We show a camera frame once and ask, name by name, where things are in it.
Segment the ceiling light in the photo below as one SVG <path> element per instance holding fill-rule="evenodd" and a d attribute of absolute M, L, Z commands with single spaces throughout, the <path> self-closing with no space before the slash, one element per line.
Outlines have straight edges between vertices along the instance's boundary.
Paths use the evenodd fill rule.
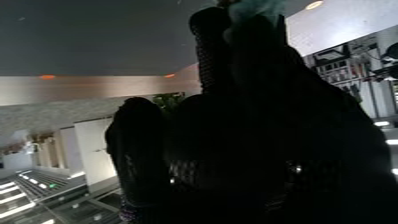
<path fill-rule="evenodd" d="M 398 145 L 398 139 L 391 139 L 386 141 L 389 145 Z"/>
<path fill-rule="evenodd" d="M 7 216 L 15 215 L 18 212 L 22 212 L 23 210 L 34 208 L 36 203 L 31 202 L 31 204 L 23 205 L 22 207 L 15 208 L 13 210 L 9 210 L 7 212 L 4 212 L 0 214 L 0 219 L 6 218 Z"/>
<path fill-rule="evenodd" d="M 25 171 L 25 172 L 22 172 L 18 175 L 20 175 L 20 177 L 23 176 L 23 174 L 27 174 L 27 173 L 32 173 L 32 170 L 29 170 L 29 171 Z"/>
<path fill-rule="evenodd" d="M 318 8 L 318 7 L 322 6 L 322 4 L 324 4 L 324 1 L 317 1 L 317 2 L 313 2 L 313 3 L 308 5 L 306 9 L 308 9 L 308 10 L 313 10 L 315 8 Z"/>
<path fill-rule="evenodd" d="M 174 78 L 176 74 L 166 75 L 166 78 Z"/>
<path fill-rule="evenodd" d="M 297 166 L 297 168 L 295 168 L 295 172 L 297 172 L 297 173 L 302 172 L 302 167 L 301 167 L 301 166 Z"/>
<path fill-rule="evenodd" d="M 15 201 L 18 198 L 23 198 L 25 196 L 27 196 L 25 193 L 15 195 L 13 197 L 9 197 L 9 198 L 6 198 L 4 200 L 0 200 L 0 204 L 4 204 L 4 203 L 7 203 L 7 202 Z"/>
<path fill-rule="evenodd" d="M 4 189 L 4 188 L 7 188 L 7 187 L 11 187 L 11 186 L 15 186 L 15 185 L 16 185 L 16 183 L 15 183 L 15 182 L 11 182 L 11 183 L 7 183 L 7 184 L 0 185 L 0 189 Z"/>
<path fill-rule="evenodd" d="M 2 190 L 2 191 L 0 191 L 0 194 L 6 194 L 6 193 L 9 193 L 11 191 L 15 191 L 15 190 L 18 190 L 18 189 L 20 189 L 20 187 L 15 186 L 15 187 L 7 188 L 6 190 Z"/>
<path fill-rule="evenodd" d="M 55 75 L 41 75 L 41 79 L 43 80 L 54 80 L 55 79 Z"/>
<path fill-rule="evenodd" d="M 75 173 L 75 174 L 70 176 L 68 180 L 71 180 L 73 178 L 77 178 L 77 177 L 80 177 L 80 176 L 84 176 L 84 175 L 86 175 L 86 172 Z"/>
<path fill-rule="evenodd" d="M 50 219 L 46 222 L 43 222 L 41 224 L 54 224 L 55 223 L 55 221 L 54 221 L 54 219 Z"/>
<path fill-rule="evenodd" d="M 384 127 L 388 125 L 389 125 L 389 122 L 388 121 L 375 122 L 375 126 L 377 127 Z"/>

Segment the bright light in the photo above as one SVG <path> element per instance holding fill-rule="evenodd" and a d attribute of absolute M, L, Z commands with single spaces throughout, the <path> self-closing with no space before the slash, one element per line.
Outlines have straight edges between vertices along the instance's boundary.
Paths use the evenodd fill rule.
<path fill-rule="evenodd" d="M 313 10 L 315 8 L 318 8 L 318 7 L 322 6 L 322 4 L 324 4 L 324 1 L 317 1 L 317 2 L 313 2 L 313 3 L 308 5 L 306 9 L 308 9 L 308 10 Z"/>
<path fill-rule="evenodd" d="M 39 76 L 43 80 L 54 80 L 55 79 L 55 75 L 41 75 Z"/>
<path fill-rule="evenodd" d="M 22 212 L 23 210 L 34 208 L 36 203 L 31 202 L 31 204 L 23 205 L 22 207 L 15 208 L 13 210 L 9 210 L 7 212 L 4 212 L 0 214 L 0 219 L 6 218 L 7 216 L 15 215 L 18 212 Z"/>
<path fill-rule="evenodd" d="M 84 176 L 84 175 L 86 175 L 86 172 L 75 173 L 75 174 L 70 176 L 68 180 L 71 180 L 73 178 L 77 178 L 77 177 L 80 177 L 80 176 Z"/>
<path fill-rule="evenodd" d="M 388 126 L 388 125 L 389 125 L 389 122 L 388 121 L 381 121 L 381 122 L 375 123 L 375 126 L 377 127 L 382 127 L 382 126 Z"/>
<path fill-rule="evenodd" d="M 398 139 L 391 139 L 386 141 L 389 145 L 398 145 Z"/>
<path fill-rule="evenodd" d="M 18 189 L 20 189 L 20 187 L 15 186 L 15 187 L 7 188 L 6 190 L 2 190 L 2 191 L 0 191 L 0 194 L 6 194 L 6 193 L 9 193 L 11 191 L 15 191 L 15 190 L 18 190 Z"/>
<path fill-rule="evenodd" d="M 18 198 L 23 198 L 25 196 L 27 196 L 25 193 L 15 195 L 13 197 L 9 197 L 9 198 L 6 198 L 4 200 L 0 200 L 0 204 L 4 204 L 4 203 L 7 203 L 7 202 L 15 201 Z"/>
<path fill-rule="evenodd" d="M 20 177 L 23 176 L 23 174 L 27 174 L 27 173 L 32 173 L 32 170 L 29 170 L 29 171 L 25 171 L 25 172 L 22 172 L 18 175 L 20 175 Z"/>
<path fill-rule="evenodd" d="M 176 77 L 176 74 L 169 74 L 169 75 L 166 75 L 166 78 L 169 79 L 169 78 L 174 78 Z"/>
<path fill-rule="evenodd" d="M 15 185 L 16 185 L 16 183 L 15 183 L 15 182 L 11 182 L 11 183 L 7 183 L 7 184 L 0 185 L 0 189 L 4 189 L 4 188 L 7 188 L 7 187 L 11 187 L 11 186 L 15 186 Z"/>
<path fill-rule="evenodd" d="M 55 221 L 54 221 L 54 219 L 50 219 L 46 222 L 43 222 L 41 224 L 54 224 L 55 223 Z"/>

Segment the wall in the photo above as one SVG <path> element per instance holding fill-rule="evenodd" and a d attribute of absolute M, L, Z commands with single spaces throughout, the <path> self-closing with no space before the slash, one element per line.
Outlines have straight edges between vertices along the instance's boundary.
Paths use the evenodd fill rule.
<path fill-rule="evenodd" d="M 84 162 L 75 127 L 61 129 L 61 145 L 64 148 L 66 167 L 70 169 L 70 175 L 73 175 L 84 172 Z"/>
<path fill-rule="evenodd" d="M 25 153 L 4 156 L 4 169 L 0 169 L 0 179 L 16 174 L 16 171 L 32 169 L 32 157 Z"/>
<path fill-rule="evenodd" d="M 86 179 L 91 191 L 98 190 L 98 187 L 96 189 L 93 188 L 94 184 L 100 182 L 107 183 L 107 179 L 116 177 L 116 169 L 105 151 L 107 144 L 103 138 L 110 121 L 110 119 L 102 119 L 75 124 Z"/>

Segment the ceiling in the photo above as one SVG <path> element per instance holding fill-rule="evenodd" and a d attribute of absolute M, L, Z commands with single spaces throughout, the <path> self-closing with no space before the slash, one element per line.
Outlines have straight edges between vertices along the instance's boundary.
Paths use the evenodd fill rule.
<path fill-rule="evenodd" d="M 174 73 L 196 63 L 192 13 L 212 0 L 2 0 L 0 76 Z M 290 0 L 286 15 L 311 0 Z"/>
<path fill-rule="evenodd" d="M 288 18 L 290 44 L 309 55 L 398 25 L 397 0 L 325 0 Z"/>

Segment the person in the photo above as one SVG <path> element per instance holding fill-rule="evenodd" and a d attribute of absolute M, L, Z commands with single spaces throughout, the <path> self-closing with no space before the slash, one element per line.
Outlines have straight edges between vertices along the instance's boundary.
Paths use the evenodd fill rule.
<path fill-rule="evenodd" d="M 203 21 L 214 21 L 219 16 L 235 17 L 242 5 L 222 6 L 199 12 L 190 20 L 205 94 L 183 101 L 169 125 L 158 127 L 162 113 L 139 114 L 130 107 L 126 117 L 116 117 L 114 123 L 123 124 L 135 116 L 137 124 L 130 122 L 123 128 L 110 126 L 110 130 L 125 132 L 114 131 L 107 139 L 110 154 L 121 150 L 112 157 L 125 158 L 130 150 L 142 152 L 135 158 L 142 161 L 125 158 L 132 166 L 118 168 L 118 174 L 135 170 L 135 163 L 146 163 L 142 170 L 151 169 L 151 161 L 158 164 L 148 175 L 157 176 L 157 181 L 142 178 L 150 186 L 160 183 L 155 196 L 146 196 L 150 191 L 135 190 L 134 179 L 132 185 L 121 185 L 123 192 L 135 192 L 126 199 L 134 220 L 137 223 L 238 220 L 317 224 L 388 221 L 398 188 L 382 132 L 356 99 L 306 67 L 288 46 L 283 17 L 276 25 L 260 10 L 242 20 L 224 17 L 215 20 L 221 26 L 206 25 Z M 146 121 L 146 131 L 139 132 Z M 157 130 L 151 139 L 144 136 L 150 130 Z M 112 143 L 118 135 L 126 136 L 125 144 Z M 148 150 L 150 141 L 157 147 Z M 293 180 L 285 175 L 286 161 L 301 168 Z M 285 192 L 288 181 L 293 187 Z M 281 198 L 281 209 L 267 213 L 276 198 Z"/>
<path fill-rule="evenodd" d="M 228 15 L 231 3 L 228 0 L 219 1 L 217 6 L 201 10 L 189 21 L 198 42 L 203 93 L 224 95 L 237 91 L 230 69 L 231 51 L 224 40 L 224 32 L 231 27 Z"/>

